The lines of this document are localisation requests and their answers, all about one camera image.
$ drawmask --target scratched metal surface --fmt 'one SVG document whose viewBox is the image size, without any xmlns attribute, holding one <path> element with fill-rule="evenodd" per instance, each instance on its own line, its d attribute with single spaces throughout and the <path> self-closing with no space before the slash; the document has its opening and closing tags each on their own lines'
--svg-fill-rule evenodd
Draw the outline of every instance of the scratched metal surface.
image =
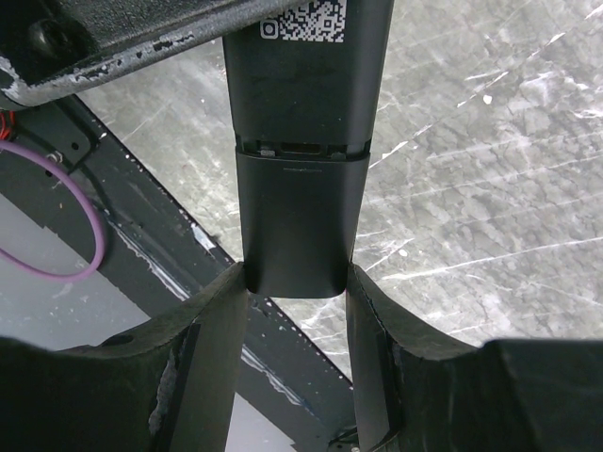
<svg viewBox="0 0 603 452">
<path fill-rule="evenodd" d="M 603 336 L 601 3 L 396 4 L 355 261 L 468 343 Z M 82 98 L 240 258 L 220 43 Z M 279 303 L 350 371 L 341 298 Z"/>
</svg>

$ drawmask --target white printed code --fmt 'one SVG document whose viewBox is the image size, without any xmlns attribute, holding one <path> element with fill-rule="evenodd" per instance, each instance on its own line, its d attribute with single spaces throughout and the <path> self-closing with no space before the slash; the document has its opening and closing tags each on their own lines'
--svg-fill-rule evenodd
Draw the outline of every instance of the white printed code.
<svg viewBox="0 0 603 452">
<path fill-rule="evenodd" d="M 314 0 L 260 23 L 265 40 L 343 42 L 348 0 Z"/>
</svg>

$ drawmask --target black plastic device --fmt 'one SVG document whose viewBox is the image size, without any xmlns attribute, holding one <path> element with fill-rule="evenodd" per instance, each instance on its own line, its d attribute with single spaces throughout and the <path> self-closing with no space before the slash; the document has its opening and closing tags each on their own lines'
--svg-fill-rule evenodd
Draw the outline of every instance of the black plastic device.
<svg viewBox="0 0 603 452">
<path fill-rule="evenodd" d="M 345 290 L 394 0 L 315 0 L 224 38 L 248 288 Z"/>
</svg>

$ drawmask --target gray marbled surface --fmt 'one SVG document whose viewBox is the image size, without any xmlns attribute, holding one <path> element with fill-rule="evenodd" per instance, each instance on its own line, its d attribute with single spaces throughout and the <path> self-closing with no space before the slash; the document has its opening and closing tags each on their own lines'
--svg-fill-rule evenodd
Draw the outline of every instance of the gray marbled surface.
<svg viewBox="0 0 603 452">
<path fill-rule="evenodd" d="M 354 259 L 440 330 L 603 336 L 602 28 L 601 0 L 397 2 Z M 220 43 L 82 98 L 241 258 Z M 349 373 L 342 298 L 278 302 Z"/>
</svg>

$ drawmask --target qr code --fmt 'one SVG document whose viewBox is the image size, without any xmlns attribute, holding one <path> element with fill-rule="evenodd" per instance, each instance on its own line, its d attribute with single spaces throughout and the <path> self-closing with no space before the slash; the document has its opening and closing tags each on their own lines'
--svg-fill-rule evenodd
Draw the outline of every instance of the qr code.
<svg viewBox="0 0 603 452">
<path fill-rule="evenodd" d="M 348 0 L 314 0 L 260 23 L 265 40 L 343 42 Z"/>
</svg>

